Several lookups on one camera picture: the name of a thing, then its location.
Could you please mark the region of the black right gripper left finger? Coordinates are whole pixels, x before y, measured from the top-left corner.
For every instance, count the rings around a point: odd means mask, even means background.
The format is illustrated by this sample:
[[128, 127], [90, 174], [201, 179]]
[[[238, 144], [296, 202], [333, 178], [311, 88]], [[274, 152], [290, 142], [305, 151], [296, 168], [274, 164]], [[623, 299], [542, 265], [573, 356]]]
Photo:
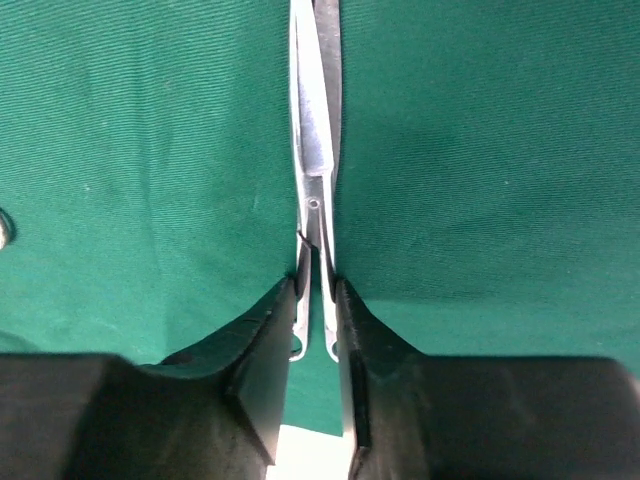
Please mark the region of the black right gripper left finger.
[[155, 365], [1, 357], [5, 479], [262, 479], [283, 418], [294, 283]]

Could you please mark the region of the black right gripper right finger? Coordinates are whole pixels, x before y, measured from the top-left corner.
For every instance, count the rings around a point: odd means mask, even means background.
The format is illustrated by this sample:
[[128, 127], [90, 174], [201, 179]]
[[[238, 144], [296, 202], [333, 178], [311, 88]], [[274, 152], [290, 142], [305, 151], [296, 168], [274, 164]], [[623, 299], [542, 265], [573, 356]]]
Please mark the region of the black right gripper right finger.
[[336, 287], [352, 479], [635, 479], [639, 383], [584, 356], [435, 356]]

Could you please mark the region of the dark green surgical cloth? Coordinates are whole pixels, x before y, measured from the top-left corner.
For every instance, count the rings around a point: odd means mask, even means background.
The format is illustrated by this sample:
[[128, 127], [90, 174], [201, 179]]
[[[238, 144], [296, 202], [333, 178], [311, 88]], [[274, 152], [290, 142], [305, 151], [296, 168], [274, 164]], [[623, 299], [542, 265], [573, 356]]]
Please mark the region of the dark green surgical cloth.
[[[433, 354], [639, 367], [639, 5], [345, 1], [336, 264]], [[5, 351], [156, 363], [295, 265], [284, 1], [5, 1]]]

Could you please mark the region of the steel surgical scissors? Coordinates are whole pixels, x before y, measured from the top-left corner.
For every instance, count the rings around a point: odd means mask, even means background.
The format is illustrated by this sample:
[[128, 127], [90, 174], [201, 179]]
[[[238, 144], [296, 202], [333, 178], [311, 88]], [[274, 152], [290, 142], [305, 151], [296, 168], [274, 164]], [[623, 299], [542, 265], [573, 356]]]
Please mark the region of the steel surgical scissors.
[[312, 263], [319, 256], [325, 348], [337, 353], [335, 190], [342, 127], [340, 3], [292, 1], [289, 8], [289, 112], [297, 194], [296, 294], [293, 334], [308, 349]]

